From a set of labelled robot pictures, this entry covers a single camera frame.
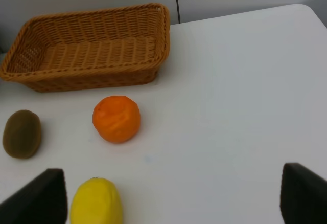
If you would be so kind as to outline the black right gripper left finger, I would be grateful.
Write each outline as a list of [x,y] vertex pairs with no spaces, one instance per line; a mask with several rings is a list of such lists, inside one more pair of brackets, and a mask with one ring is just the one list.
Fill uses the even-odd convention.
[[64,171],[47,169],[1,203],[1,223],[66,223]]

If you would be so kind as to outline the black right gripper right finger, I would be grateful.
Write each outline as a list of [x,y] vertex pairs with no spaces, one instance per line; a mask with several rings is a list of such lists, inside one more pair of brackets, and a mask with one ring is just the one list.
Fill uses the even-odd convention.
[[326,223],[326,180],[299,163],[284,164],[279,207],[284,223]]

